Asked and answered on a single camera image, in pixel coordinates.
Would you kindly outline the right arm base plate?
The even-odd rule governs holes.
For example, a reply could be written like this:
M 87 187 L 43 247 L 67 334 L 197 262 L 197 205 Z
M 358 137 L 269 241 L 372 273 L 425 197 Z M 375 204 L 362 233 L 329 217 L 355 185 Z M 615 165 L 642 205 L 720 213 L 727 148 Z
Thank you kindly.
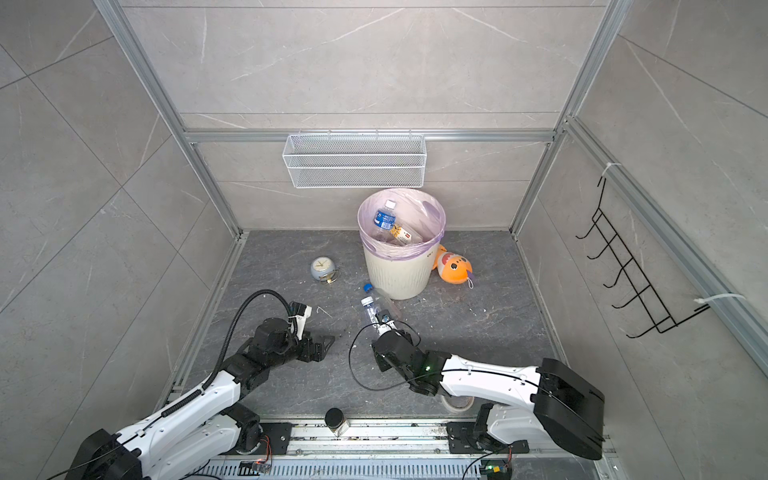
M 484 427 L 480 427 L 473 422 L 449 422 L 446 424 L 446 434 L 451 454 L 489 453 L 494 451 L 528 454 L 530 452 L 527 440 L 518 440 L 505 444 L 494 439 Z

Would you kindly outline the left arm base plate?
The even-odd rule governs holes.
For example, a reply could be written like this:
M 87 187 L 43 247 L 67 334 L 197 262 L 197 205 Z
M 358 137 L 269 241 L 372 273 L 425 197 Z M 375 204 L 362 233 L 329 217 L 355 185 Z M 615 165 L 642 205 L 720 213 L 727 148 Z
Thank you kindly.
M 254 424 L 245 427 L 234 450 L 240 455 L 265 457 L 268 452 L 285 455 L 293 425 L 289 422 Z

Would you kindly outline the blue label bottle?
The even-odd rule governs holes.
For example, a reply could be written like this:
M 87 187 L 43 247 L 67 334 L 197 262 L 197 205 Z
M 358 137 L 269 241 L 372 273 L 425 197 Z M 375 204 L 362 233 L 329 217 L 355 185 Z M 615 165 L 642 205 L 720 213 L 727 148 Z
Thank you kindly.
M 393 200 L 386 200 L 374 216 L 374 225 L 380 230 L 389 232 L 396 224 L 395 215 L 396 203 Z

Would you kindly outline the clear bottle blue cap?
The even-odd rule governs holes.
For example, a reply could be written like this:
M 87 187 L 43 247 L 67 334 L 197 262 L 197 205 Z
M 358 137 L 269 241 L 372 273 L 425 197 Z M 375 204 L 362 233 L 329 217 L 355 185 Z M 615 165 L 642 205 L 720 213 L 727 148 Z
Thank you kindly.
M 394 303 L 394 301 L 381 289 L 374 287 L 371 283 L 365 283 L 363 291 L 367 297 L 371 297 L 374 303 L 381 309 L 387 310 L 391 317 L 396 320 L 402 319 L 400 309 Z
M 389 322 L 389 312 L 383 309 L 372 296 L 367 296 L 361 300 L 363 307 L 364 322 L 374 326 L 383 326 Z

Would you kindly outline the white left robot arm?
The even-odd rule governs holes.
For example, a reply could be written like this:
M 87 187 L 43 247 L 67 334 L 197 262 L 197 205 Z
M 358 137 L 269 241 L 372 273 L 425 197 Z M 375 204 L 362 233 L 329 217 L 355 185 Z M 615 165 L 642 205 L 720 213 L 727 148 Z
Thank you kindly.
M 116 433 L 99 429 L 80 445 L 67 479 L 178 479 L 234 448 L 250 452 L 262 436 L 259 416 L 242 405 L 271 369 L 322 361 L 335 341 L 313 337 L 301 318 L 269 318 L 211 377 L 184 396 Z

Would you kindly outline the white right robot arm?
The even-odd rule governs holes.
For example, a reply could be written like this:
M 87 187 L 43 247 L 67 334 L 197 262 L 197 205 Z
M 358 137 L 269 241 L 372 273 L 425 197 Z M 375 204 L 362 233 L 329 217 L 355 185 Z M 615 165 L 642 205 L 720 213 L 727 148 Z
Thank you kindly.
M 381 371 L 395 370 L 415 393 L 484 399 L 470 434 L 482 449 L 551 439 L 583 459 L 603 456 L 605 396 L 557 359 L 529 367 L 480 363 L 423 351 L 399 330 L 380 334 L 372 351 Z

